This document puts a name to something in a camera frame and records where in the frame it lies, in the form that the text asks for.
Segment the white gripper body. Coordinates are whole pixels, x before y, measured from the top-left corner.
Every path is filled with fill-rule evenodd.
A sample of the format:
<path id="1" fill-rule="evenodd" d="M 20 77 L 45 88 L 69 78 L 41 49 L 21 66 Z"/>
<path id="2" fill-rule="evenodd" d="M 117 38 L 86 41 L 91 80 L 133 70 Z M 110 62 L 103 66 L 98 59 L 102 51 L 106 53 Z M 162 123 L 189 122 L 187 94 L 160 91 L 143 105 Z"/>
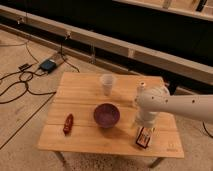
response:
<path id="1" fill-rule="evenodd" d="M 156 112 L 139 112 L 135 117 L 135 121 L 142 127 L 153 128 L 156 116 Z"/>

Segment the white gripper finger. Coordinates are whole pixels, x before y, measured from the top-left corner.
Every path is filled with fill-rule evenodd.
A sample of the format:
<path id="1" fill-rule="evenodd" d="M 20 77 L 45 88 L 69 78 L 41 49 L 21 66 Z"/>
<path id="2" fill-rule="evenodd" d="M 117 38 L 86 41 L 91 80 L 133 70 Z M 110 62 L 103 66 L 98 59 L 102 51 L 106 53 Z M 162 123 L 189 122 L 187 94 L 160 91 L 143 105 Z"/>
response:
<path id="1" fill-rule="evenodd" d="M 154 132 L 155 132 L 155 128 L 154 127 L 150 128 L 150 130 L 149 130 L 149 137 L 150 137 L 150 139 L 152 138 Z"/>
<path id="2" fill-rule="evenodd" d="M 142 126 L 138 128 L 137 137 L 141 134 L 141 130 L 142 130 L 142 129 L 143 129 L 143 127 L 142 127 Z"/>

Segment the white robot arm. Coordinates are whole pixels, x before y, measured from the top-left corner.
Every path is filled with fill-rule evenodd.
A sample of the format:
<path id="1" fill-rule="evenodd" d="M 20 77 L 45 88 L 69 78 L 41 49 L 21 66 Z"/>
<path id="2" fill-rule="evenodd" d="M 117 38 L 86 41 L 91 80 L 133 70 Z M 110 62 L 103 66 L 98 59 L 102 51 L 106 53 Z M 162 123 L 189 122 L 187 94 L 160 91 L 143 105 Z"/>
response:
<path id="1" fill-rule="evenodd" d="M 159 112 L 167 112 L 202 122 L 207 135 L 213 138 L 205 124 L 213 124 L 213 95 L 171 95 L 165 86 L 139 87 L 135 102 L 138 113 L 135 121 L 152 128 Z"/>

